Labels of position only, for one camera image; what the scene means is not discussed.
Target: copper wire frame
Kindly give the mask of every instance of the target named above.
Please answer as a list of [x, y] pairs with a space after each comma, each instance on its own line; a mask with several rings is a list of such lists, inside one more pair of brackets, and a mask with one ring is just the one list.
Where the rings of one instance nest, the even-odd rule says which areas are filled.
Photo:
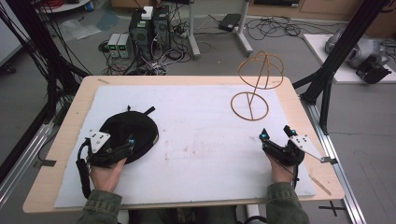
[[[271, 62], [270, 62], [270, 57], [274, 57], [274, 58], [278, 59], [278, 60], [280, 61], [281, 65], [282, 65], [281, 68], [279, 68], [276, 64], [271, 63]], [[260, 70], [259, 77], [257, 78], [256, 85], [252, 85], [252, 84], [248, 83], [248, 82], [247, 82], [246, 80], [244, 80], [243, 77], [241, 76], [241, 70], [242, 70], [242, 68], [243, 68], [247, 63], [253, 62], [253, 61], [260, 61], [260, 62], [262, 62], [262, 68], [261, 68], [261, 70]], [[263, 71], [265, 65], [267, 66], [267, 80], [266, 80], [266, 82], [265, 82], [265, 86], [262, 88], [262, 87], [259, 87], [259, 83], [260, 83], [260, 79], [262, 78], [262, 71]], [[277, 71], [279, 71], [279, 73], [280, 73], [280, 75], [281, 75], [281, 80], [280, 80], [279, 84], [277, 84], [277, 85], [274, 86], [274, 87], [268, 87], [269, 76], [270, 76], [270, 73], [271, 73], [271, 69], [270, 69], [270, 68], [271, 68], [271, 65], [272, 65], [273, 67], [275, 67], [275, 68], [277, 69]], [[254, 88], [254, 92], [251, 92], [251, 91], [242, 91], [242, 92], [237, 93], [237, 94], [233, 97], [233, 99], [231, 100], [231, 109], [233, 110], [233, 112], [235, 113], [235, 115], [238, 116], [238, 117], [241, 118], [241, 119], [246, 119], [246, 120], [250, 120], [250, 121], [255, 121], [255, 120], [259, 120], [259, 119], [265, 118], [265, 117], [268, 115], [270, 106], [268, 105], [267, 101], [265, 101], [265, 99], [264, 99], [262, 96], [260, 96], [259, 94], [256, 93], [256, 90], [257, 90], [257, 89], [260, 89], [260, 90], [271, 90], [271, 89], [274, 89], [274, 88], [280, 86], [280, 85], [282, 84], [282, 82], [283, 82], [283, 77], [284, 77], [284, 76], [283, 76], [283, 68], [284, 68], [283, 62], [282, 62], [282, 60], [281, 60], [279, 57], [277, 57], [277, 56], [275, 56], [275, 55], [273, 55], [273, 54], [265, 53], [264, 51], [258, 52], [258, 53], [256, 54], [256, 56], [251, 57], [251, 58], [247, 59], [246, 61], [242, 62], [241, 64], [239, 64], [238, 76], [239, 76], [246, 84], [248, 84], [249, 86], [253, 87], [253, 88]], [[240, 115], [240, 114], [236, 111], [236, 109], [233, 107], [233, 100], [234, 100], [237, 96], [239, 96], [239, 95], [241, 95], [241, 94], [245, 94], [245, 95], [247, 96], [248, 106], [249, 106], [249, 112], [250, 112], [250, 118], [246, 118], [246, 117]], [[256, 96], [256, 97], [259, 97], [259, 99], [261, 99], [261, 100], [265, 103], [265, 105], [266, 105], [266, 107], [267, 107], [267, 109], [266, 109], [264, 115], [262, 115], [262, 116], [259, 117], [259, 118], [254, 118], [253, 111], [252, 111], [252, 108], [251, 108], [251, 104], [252, 104], [253, 98], [254, 98], [255, 96]]]

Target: wooden table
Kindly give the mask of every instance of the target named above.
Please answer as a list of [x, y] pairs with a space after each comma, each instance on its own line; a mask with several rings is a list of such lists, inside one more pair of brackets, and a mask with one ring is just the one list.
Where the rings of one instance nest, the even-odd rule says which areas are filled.
[[[255, 83], [256, 77], [245, 77], [250, 83]], [[277, 85], [280, 77], [270, 77], [270, 84]], [[78, 139], [79, 130], [86, 118], [95, 96], [96, 90], [105, 85], [243, 85], [240, 77], [86, 77], [71, 104], [53, 145], [47, 156], [48, 160], [57, 161], [54, 167], [42, 167], [32, 189], [23, 205], [26, 213], [60, 212], [68, 209], [54, 208], [54, 202], [62, 185], [64, 167], [70, 157]], [[287, 117], [290, 127], [298, 129], [298, 133], [308, 134], [310, 139], [325, 156], [316, 133], [308, 116], [300, 103], [297, 93], [290, 81], [284, 78], [283, 83], [276, 88], [276, 95]], [[344, 191], [338, 181], [334, 169], [329, 163], [320, 163], [318, 160], [305, 156], [305, 165], [313, 180], [317, 194], [312, 197], [303, 197], [302, 201], [314, 200], [341, 200]], [[247, 200], [242, 203], [264, 203], [261, 200]]]

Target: hand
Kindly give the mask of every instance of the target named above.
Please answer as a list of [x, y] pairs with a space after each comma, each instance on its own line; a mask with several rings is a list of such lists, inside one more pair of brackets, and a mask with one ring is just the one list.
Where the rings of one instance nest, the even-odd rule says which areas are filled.
[[271, 162], [274, 183], [291, 183], [293, 179], [293, 167], [281, 165], [273, 157], [265, 154]]
[[113, 192], [119, 184], [121, 171], [125, 162], [126, 158], [112, 165], [110, 168], [91, 166], [90, 176], [95, 189]]

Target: gray floor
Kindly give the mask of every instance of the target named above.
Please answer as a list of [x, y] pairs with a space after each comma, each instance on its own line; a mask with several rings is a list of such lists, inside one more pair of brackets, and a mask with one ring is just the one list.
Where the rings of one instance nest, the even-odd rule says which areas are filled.
[[[89, 25], [97, 24], [105, 16], [112, 16], [109, 13], [103, 7], [92, 13], [84, 10], [59, 13], [57, 18], [62, 22], [84, 17], [81, 23]], [[208, 19], [206, 17], [197, 20], [195, 27]], [[126, 32], [128, 25], [128, 20], [115, 20], [108, 25], [107, 30], [86, 39], [70, 40], [67, 44], [93, 74], [100, 75], [106, 68], [106, 60], [98, 51], [98, 45], [112, 33]], [[205, 25], [213, 26], [215, 23], [211, 22]], [[333, 32], [336, 28], [337, 26], [326, 27]], [[238, 65], [246, 59], [246, 54], [242, 52], [240, 44], [232, 34], [198, 35], [196, 39], [202, 57], [198, 61], [170, 65], [168, 76], [237, 76]], [[247, 39], [254, 54], [265, 50], [281, 57], [285, 64], [285, 75], [292, 82], [312, 74], [320, 67], [313, 52], [299, 38], [266, 37], [262, 41], [256, 41], [247, 36]], [[22, 51], [11, 62], [17, 68], [17, 73], [7, 74], [3, 69], [0, 73], [0, 162], [4, 161], [46, 102], [46, 82], [29, 56]], [[396, 69], [395, 62], [389, 63], [389, 66]], [[247, 73], [256, 75], [257, 71], [250, 69]], [[367, 223], [390, 224], [396, 220], [396, 179], [393, 174], [396, 164], [396, 152], [393, 150], [396, 145], [394, 85], [332, 86], [328, 119], [330, 137]], [[304, 89], [302, 87], [297, 92], [302, 93]], [[49, 147], [44, 148], [43, 155]], [[80, 215], [25, 214], [22, 211], [22, 205], [38, 171], [32, 164], [32, 168], [27, 171], [0, 210], [1, 223], [73, 223]], [[341, 202], [333, 204], [343, 207]], [[330, 202], [303, 203], [311, 223], [349, 223], [345, 211], [337, 210], [335, 216], [332, 210], [319, 209], [319, 206], [330, 206]], [[260, 209], [262, 215], [265, 215], [264, 205]]]

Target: green jacket sleeve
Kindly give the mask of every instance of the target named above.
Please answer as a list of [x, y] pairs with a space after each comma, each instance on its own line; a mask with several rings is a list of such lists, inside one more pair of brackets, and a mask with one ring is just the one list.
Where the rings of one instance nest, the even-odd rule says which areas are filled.
[[291, 184], [275, 183], [268, 187], [266, 205], [268, 224], [307, 224], [309, 218], [301, 207]]
[[120, 195], [94, 189], [82, 210], [82, 217], [78, 219], [77, 224], [117, 224], [121, 199]]

